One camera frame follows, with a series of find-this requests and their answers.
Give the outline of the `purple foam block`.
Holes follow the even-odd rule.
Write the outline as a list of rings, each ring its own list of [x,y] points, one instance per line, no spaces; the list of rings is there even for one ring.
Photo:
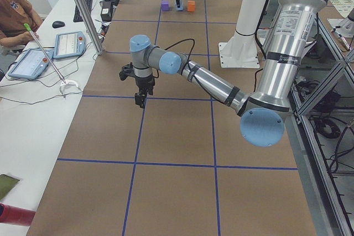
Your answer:
[[[167,11],[170,10],[169,1],[167,1],[167,0],[162,0],[162,1],[161,1],[161,10],[162,10],[163,12],[167,12]]]

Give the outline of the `orange foam block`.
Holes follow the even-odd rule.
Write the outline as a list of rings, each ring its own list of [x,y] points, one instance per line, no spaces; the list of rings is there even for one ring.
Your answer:
[[[195,1],[188,0],[187,11],[194,12],[196,8]]]

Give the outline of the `black power box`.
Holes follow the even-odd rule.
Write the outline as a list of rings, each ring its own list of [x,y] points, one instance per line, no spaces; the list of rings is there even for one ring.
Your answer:
[[[113,4],[111,1],[101,2],[101,19],[103,22],[110,22],[113,16]]]

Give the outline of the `white curved clamp piece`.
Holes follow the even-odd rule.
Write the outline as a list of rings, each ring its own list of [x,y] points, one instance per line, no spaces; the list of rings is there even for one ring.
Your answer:
[[[79,86],[78,82],[76,82],[74,80],[65,79],[65,80],[61,81],[60,87],[59,87],[59,91],[62,95],[64,95],[65,88],[68,86],[74,86],[80,90],[80,86]]]

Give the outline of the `far teach pendant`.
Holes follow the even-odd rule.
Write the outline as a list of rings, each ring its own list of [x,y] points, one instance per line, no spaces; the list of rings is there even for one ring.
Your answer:
[[[80,56],[84,53],[86,39],[83,32],[71,32],[57,34],[54,46],[54,59]]]

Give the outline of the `teach pendant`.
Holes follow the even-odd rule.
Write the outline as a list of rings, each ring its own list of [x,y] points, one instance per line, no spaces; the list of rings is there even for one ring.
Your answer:
[[[9,77],[34,80],[40,76],[53,58],[53,50],[46,50],[46,57],[40,49],[27,50],[8,71]]]
[[[80,56],[84,53],[86,39],[83,32],[71,32],[57,34],[54,46],[54,59]]]

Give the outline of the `black computer mouse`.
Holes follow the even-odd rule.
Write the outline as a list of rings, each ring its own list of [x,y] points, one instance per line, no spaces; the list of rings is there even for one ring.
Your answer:
[[[57,28],[61,28],[61,27],[64,27],[65,26],[65,23],[63,21],[60,21],[60,20],[56,20],[52,23],[52,27],[54,29],[57,29]]]

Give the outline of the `near teach pendant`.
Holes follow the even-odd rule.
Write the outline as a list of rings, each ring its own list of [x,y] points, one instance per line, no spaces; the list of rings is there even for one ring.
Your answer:
[[[8,71],[9,77],[34,80],[40,76],[53,58],[53,50],[46,50],[46,57],[40,49],[27,50]]]

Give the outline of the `pink and green stick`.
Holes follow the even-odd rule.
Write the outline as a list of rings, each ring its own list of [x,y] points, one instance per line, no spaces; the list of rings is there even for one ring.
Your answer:
[[[55,66],[55,64],[53,63],[52,59],[50,58],[50,56],[48,55],[48,53],[45,51],[45,49],[42,47],[39,39],[37,38],[37,36],[35,35],[35,33],[32,31],[31,27],[29,26],[29,24],[24,23],[24,27],[26,28],[26,30],[30,33],[30,35],[32,36],[33,40],[37,43],[39,49],[43,52],[45,58],[47,58],[51,64],[51,66],[54,68],[55,72],[58,74],[59,78],[61,79],[63,84],[67,84],[65,77],[60,73],[59,69]]]

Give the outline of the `seated person brown shirt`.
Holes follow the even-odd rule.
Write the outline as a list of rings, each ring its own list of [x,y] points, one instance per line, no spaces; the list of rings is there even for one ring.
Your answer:
[[[36,33],[43,20],[27,0],[1,0],[1,46],[11,48],[27,45],[33,40],[25,28]]]

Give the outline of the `green cloth bag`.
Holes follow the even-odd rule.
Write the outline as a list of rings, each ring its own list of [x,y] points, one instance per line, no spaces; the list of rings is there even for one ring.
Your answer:
[[[1,174],[0,175],[0,199],[2,200],[5,196],[15,187],[15,185],[20,181],[20,179]]]

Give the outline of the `red fire extinguisher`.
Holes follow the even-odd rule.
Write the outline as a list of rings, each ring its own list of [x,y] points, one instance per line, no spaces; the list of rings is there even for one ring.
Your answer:
[[[36,211],[1,203],[1,223],[30,226]]]

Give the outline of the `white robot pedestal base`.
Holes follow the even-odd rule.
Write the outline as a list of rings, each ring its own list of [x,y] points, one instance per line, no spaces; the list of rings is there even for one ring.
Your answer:
[[[235,33],[219,43],[222,68],[259,68],[256,31],[267,0],[242,0]]]

